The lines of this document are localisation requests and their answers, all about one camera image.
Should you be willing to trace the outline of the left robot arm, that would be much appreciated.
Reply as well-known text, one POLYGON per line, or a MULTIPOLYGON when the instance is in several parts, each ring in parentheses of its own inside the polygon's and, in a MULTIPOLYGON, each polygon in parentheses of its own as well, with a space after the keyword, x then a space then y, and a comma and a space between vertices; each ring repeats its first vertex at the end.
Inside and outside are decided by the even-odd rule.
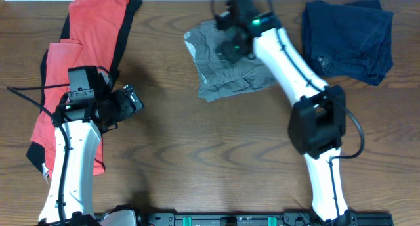
POLYGON ((114 89, 101 66, 68 69, 69 91, 51 114, 56 157, 52 181, 39 222, 67 225, 73 216, 94 217, 95 156, 104 133, 143 108, 132 85, 114 89))

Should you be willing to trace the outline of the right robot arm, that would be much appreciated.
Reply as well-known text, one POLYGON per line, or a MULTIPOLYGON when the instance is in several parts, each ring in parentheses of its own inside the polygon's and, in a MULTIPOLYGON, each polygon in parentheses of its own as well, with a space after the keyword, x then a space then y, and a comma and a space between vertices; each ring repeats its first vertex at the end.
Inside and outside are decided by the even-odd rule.
POLYGON ((346 118, 343 89, 318 76, 293 46, 273 10, 261 13, 252 0, 228 0, 226 12, 216 14, 217 28, 228 33, 217 54, 235 62, 260 60, 272 73, 291 104, 287 132, 303 155, 312 185, 313 221, 320 225, 353 225, 345 201, 339 162, 346 118))

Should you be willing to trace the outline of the grey shorts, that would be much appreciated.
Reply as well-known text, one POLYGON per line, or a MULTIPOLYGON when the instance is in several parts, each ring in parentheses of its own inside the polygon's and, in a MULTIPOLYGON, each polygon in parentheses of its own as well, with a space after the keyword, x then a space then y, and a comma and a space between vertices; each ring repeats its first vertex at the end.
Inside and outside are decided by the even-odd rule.
POLYGON ((226 36, 226 32, 216 28, 214 21, 204 21, 184 34, 184 44, 198 72, 198 97, 212 102, 276 84, 261 61, 244 57, 232 64, 218 55, 216 49, 227 41, 226 36))

